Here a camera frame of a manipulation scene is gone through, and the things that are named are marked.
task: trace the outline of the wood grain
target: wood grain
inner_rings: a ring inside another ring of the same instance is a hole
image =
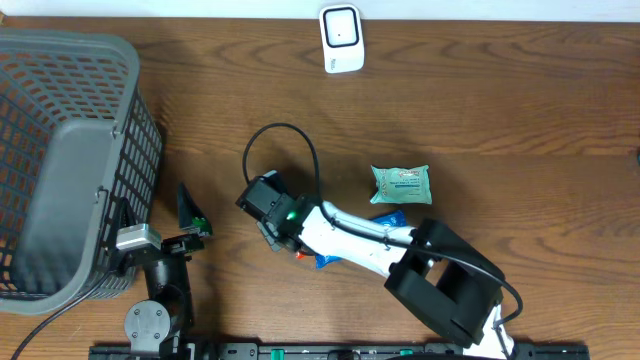
[[[167,132],[151,222],[178,234],[184,181],[216,232],[189,264],[196,332],[264,342],[434,337],[383,279],[272,253],[236,209],[248,138],[286,121],[315,142],[326,198],[361,216],[392,209],[368,203],[369,165],[429,164],[434,205],[401,208],[413,224],[446,221],[504,270],[525,302],[510,334],[584,342],[598,360],[640,353],[638,25],[367,21],[364,69],[330,76],[316,21],[6,23],[114,33],[138,50],[140,89]],[[249,166],[312,189],[304,142],[286,130],[257,141]],[[146,298],[144,286],[80,305],[24,359],[81,359],[93,344],[124,342],[124,315]],[[0,315],[0,358],[42,319]]]

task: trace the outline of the black bracket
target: black bracket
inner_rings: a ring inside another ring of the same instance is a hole
[[[504,279],[500,269],[440,222],[425,220],[412,236],[414,245],[455,254]],[[430,260],[441,259],[408,250],[392,267],[384,287],[438,335],[462,347],[479,344],[486,319],[492,308],[502,301],[500,284],[473,269],[450,262],[438,283],[433,285],[425,279],[431,269]]]

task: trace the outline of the white device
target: white device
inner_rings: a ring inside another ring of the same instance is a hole
[[[324,201],[324,207],[330,218],[338,221],[342,226],[359,233],[373,235],[379,238],[387,238],[405,244],[410,244],[413,237],[410,235],[414,229],[412,226],[390,227],[365,220],[357,216],[347,214],[332,203]],[[400,261],[405,249],[388,247],[384,244],[372,242],[362,237],[349,234],[334,227],[322,214],[318,206],[314,207],[303,223],[303,230],[299,235],[315,253],[323,256],[338,256],[376,272],[385,278],[389,277],[391,264]],[[493,330],[493,324],[500,319],[501,305],[493,307],[482,328],[484,337],[480,344],[472,344],[463,350],[463,355],[478,356],[491,359],[506,359],[498,334]],[[500,325],[502,340],[509,353],[513,351],[514,341],[507,335],[504,325]]]
[[[360,70],[364,65],[364,39],[358,9],[349,4],[320,11],[324,68],[330,73]]]

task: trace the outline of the gray plastic basket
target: gray plastic basket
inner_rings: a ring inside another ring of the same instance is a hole
[[[49,312],[104,274],[120,196],[148,220],[162,142],[139,70],[118,37],[0,29],[0,311]]]

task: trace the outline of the green package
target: green package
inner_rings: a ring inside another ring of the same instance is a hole
[[[378,192],[371,198],[371,203],[431,204],[427,169],[428,165],[413,169],[379,169],[372,166]]]

